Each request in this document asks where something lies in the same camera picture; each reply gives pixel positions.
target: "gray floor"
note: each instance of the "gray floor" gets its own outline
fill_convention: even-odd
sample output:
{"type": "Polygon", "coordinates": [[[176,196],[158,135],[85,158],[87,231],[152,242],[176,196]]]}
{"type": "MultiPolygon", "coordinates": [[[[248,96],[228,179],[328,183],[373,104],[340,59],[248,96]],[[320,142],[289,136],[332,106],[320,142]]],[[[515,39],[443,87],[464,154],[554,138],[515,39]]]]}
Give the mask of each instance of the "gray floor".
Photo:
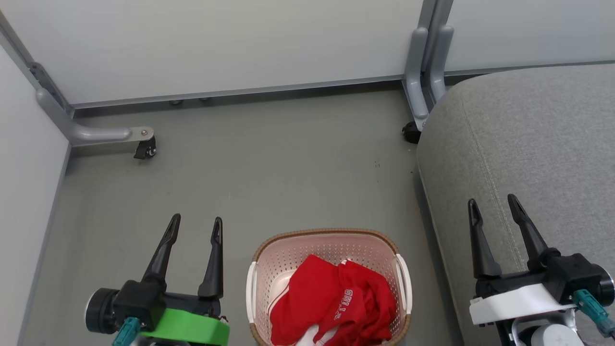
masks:
{"type": "Polygon", "coordinates": [[[85,329],[84,305],[100,287],[140,278],[176,212],[182,220],[170,292],[196,293],[213,220],[224,220],[222,308],[231,346],[254,344],[245,277],[257,247],[278,233],[319,227],[391,237],[414,292],[406,344],[460,344],[435,238],[419,207],[416,146],[400,135],[408,119],[403,92],[391,86],[118,108],[81,119],[152,126],[158,153],[148,161],[129,153],[71,158],[24,345],[110,345],[112,336],[85,329]]]}

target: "basket handle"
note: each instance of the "basket handle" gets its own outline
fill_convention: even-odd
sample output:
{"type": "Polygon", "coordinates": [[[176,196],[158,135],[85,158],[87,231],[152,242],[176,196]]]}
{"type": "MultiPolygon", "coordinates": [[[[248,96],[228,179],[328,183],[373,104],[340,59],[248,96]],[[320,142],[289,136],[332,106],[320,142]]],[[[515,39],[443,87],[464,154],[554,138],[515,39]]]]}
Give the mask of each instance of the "basket handle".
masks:
{"type": "Polygon", "coordinates": [[[256,262],[252,262],[248,269],[245,282],[245,309],[248,312],[248,321],[254,323],[256,319],[256,262]]]}
{"type": "Polygon", "coordinates": [[[408,266],[406,265],[406,261],[403,260],[402,255],[395,255],[395,266],[397,267],[399,288],[403,290],[403,292],[401,292],[402,307],[406,310],[406,315],[409,315],[412,311],[412,284],[410,283],[408,266]]]}

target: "black caster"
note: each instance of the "black caster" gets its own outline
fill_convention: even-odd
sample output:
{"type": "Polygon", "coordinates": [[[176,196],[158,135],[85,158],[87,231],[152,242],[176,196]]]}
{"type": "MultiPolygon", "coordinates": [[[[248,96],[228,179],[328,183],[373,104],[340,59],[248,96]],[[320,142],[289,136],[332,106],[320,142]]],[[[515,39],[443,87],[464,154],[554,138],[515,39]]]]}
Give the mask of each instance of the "black caster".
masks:
{"type": "Polygon", "coordinates": [[[403,138],[406,141],[414,144],[418,144],[419,139],[421,139],[421,131],[416,128],[416,122],[410,121],[406,126],[402,129],[403,138]]]}
{"type": "Polygon", "coordinates": [[[135,152],[135,159],[144,160],[154,157],[156,154],[156,137],[152,137],[148,140],[139,142],[137,151],[135,152]]]}

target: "teal connector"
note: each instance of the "teal connector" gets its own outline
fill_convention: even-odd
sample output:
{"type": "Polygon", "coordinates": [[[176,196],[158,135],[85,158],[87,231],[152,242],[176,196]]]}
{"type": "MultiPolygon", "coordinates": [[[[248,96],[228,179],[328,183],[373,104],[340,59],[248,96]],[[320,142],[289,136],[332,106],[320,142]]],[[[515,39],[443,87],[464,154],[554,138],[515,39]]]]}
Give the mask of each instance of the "teal connector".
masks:
{"type": "Polygon", "coordinates": [[[111,346],[130,346],[141,333],[141,321],[136,317],[128,317],[117,332],[111,346]]]}
{"type": "Polygon", "coordinates": [[[615,323],[609,319],[609,313],[588,290],[576,291],[573,295],[573,302],[582,313],[592,319],[603,337],[615,339],[615,323]]]}

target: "white partition panel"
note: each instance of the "white partition panel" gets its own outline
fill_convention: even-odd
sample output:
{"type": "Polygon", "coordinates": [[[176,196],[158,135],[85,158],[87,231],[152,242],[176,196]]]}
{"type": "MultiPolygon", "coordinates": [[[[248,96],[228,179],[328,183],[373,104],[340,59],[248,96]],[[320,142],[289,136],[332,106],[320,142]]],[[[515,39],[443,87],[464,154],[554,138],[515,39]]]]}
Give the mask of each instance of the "white partition panel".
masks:
{"type": "Polygon", "coordinates": [[[68,141],[0,46],[0,336],[17,344],[68,141]]]}
{"type": "Polygon", "coordinates": [[[0,0],[69,103],[403,74],[423,0],[0,0]]]}
{"type": "Polygon", "coordinates": [[[454,0],[445,71],[615,60],[613,0],[454,0]]]}

